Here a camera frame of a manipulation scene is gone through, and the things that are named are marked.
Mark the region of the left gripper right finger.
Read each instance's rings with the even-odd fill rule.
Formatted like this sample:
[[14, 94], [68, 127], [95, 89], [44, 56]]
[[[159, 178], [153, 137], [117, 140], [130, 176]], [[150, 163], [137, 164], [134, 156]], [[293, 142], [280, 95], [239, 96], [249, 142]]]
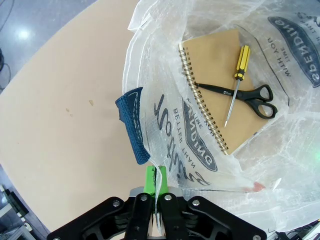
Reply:
[[167, 240], [265, 240], [264, 230], [202, 196], [186, 200], [169, 187], [164, 166], [156, 168], [157, 227]]

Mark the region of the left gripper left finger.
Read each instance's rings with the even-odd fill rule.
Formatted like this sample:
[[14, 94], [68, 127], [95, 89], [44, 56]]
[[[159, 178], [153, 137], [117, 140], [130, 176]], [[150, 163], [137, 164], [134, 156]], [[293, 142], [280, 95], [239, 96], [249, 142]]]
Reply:
[[51, 232], [48, 240], [146, 240], [152, 220], [156, 168], [146, 168], [144, 187], [130, 191], [126, 201], [112, 196], [69, 223]]

